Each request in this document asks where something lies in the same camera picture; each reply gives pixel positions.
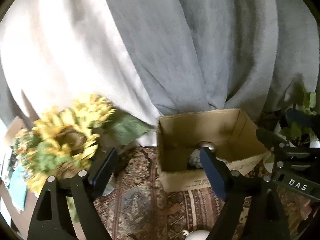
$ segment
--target sunflower center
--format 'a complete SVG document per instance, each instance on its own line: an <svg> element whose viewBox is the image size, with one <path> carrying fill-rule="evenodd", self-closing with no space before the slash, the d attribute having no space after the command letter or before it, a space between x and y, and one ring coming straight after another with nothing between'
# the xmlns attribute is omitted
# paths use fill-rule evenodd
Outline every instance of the sunflower center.
<svg viewBox="0 0 320 240"><path fill-rule="evenodd" d="M72 126L63 128L55 139L60 146L68 144L72 156L82 153L84 150L83 144L87 141L85 134L76 131Z"/></svg>

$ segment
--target brown cardboard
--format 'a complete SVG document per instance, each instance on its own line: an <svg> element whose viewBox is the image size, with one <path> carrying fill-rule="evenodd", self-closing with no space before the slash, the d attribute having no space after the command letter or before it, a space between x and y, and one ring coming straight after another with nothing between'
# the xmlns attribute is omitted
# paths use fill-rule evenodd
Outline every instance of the brown cardboard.
<svg viewBox="0 0 320 240"><path fill-rule="evenodd" d="M158 119L158 172L166 192L209 187L202 169L187 170L190 154L202 141L215 145L216 156L243 175L267 152L255 135L257 127L240 109L161 116Z"/></svg>

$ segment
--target patterned rug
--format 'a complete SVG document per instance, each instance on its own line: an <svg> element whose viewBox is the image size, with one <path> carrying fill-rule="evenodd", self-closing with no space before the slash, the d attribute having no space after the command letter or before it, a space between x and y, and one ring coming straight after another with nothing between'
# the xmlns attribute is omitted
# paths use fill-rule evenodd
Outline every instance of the patterned rug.
<svg viewBox="0 0 320 240"><path fill-rule="evenodd" d="M108 196L95 201L95 207L113 240L180 240L183 230L210 231L216 222L223 201L211 187L200 190L165 193L158 179L156 148L136 147L119 156L115 171L117 186ZM257 165L248 176L268 172ZM294 194L278 190L292 236L301 221ZM233 240L239 239L249 211L250 198Z"/></svg>

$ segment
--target cardboard box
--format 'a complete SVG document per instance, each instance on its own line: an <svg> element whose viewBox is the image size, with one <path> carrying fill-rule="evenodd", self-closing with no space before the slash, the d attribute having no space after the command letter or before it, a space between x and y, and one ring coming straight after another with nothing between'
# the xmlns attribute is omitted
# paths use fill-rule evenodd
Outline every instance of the cardboard box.
<svg viewBox="0 0 320 240"><path fill-rule="evenodd" d="M188 170L190 154L199 142L215 145L216 156L243 175L262 159L265 149L256 125L240 109L161 116L158 119L159 179L166 192L210 187L202 169Z"/></svg>

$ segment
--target white round object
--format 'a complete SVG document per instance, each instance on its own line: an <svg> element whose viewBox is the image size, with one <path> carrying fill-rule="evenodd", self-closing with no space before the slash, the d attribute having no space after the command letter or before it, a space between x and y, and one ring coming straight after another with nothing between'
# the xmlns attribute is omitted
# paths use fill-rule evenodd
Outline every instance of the white round object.
<svg viewBox="0 0 320 240"><path fill-rule="evenodd" d="M206 240L209 234L209 231L197 230L188 234L185 240Z"/></svg>

